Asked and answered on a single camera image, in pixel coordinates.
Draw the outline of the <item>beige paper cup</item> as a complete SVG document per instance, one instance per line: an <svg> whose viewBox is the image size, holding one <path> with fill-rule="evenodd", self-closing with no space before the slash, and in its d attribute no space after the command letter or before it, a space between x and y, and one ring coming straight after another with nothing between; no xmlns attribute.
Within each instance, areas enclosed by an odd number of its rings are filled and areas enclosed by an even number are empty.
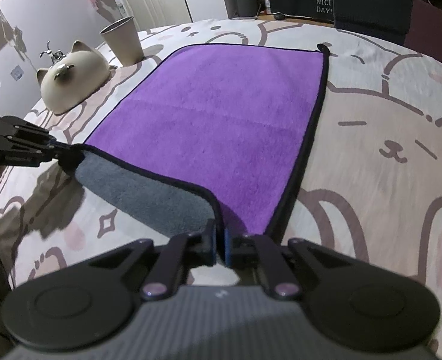
<svg viewBox="0 0 442 360"><path fill-rule="evenodd" d="M101 30L100 34L124 67L135 65L144 58L132 16L113 22Z"/></svg>

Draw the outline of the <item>black folded towel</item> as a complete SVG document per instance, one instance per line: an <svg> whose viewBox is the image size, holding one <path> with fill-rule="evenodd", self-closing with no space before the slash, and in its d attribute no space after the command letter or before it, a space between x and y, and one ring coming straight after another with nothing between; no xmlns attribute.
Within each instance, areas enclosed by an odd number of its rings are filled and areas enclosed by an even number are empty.
<svg viewBox="0 0 442 360"><path fill-rule="evenodd" d="M336 29L403 45L414 0L333 0Z"/></svg>

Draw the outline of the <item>white cabinet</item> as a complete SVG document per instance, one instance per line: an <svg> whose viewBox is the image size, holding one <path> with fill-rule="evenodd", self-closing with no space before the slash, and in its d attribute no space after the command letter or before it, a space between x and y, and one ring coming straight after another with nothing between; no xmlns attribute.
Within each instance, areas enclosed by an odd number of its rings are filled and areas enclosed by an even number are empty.
<svg viewBox="0 0 442 360"><path fill-rule="evenodd" d="M132 16L138 31L192 22L186 0L115 0L123 17Z"/></svg>

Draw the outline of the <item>purple and grey towel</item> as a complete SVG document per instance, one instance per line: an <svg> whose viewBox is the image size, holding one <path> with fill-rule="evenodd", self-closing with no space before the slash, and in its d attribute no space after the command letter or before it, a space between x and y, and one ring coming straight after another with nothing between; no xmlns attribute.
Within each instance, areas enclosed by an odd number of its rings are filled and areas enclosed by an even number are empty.
<svg viewBox="0 0 442 360"><path fill-rule="evenodd" d="M329 49L210 44L169 55L101 121L75 177L164 236L279 236L321 111Z"/></svg>

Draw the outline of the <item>silver metal ornament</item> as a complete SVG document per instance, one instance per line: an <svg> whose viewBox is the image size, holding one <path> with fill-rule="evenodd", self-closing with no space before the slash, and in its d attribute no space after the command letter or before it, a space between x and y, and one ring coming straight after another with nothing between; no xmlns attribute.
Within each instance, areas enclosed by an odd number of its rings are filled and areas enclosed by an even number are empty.
<svg viewBox="0 0 442 360"><path fill-rule="evenodd" d="M47 55L48 57L50 57L51 63L53 65L55 65L56 63L60 62L61 60L64 59L64 57L66 57L67 55L61 51L60 49L57 51L53 51L50 49L50 41L47 41L46 44L46 50L43 50L42 52L40 52L39 57L42 58L44 55Z"/></svg>

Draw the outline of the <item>cream cat shaped container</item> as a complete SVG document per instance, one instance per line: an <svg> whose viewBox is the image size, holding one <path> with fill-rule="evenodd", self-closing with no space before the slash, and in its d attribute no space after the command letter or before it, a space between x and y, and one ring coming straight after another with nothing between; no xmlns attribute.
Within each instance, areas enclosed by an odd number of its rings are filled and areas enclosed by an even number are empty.
<svg viewBox="0 0 442 360"><path fill-rule="evenodd" d="M40 68L36 80L41 99L56 116L70 111L89 98L109 80L106 58L80 40L50 68Z"/></svg>

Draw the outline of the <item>grey waste bin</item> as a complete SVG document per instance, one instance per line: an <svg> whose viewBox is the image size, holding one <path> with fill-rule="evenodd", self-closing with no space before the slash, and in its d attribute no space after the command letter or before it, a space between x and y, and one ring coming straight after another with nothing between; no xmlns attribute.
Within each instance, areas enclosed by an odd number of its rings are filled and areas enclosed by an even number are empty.
<svg viewBox="0 0 442 360"><path fill-rule="evenodd" d="M242 18L253 18L257 16L259 2L257 0L234 0L237 16Z"/></svg>

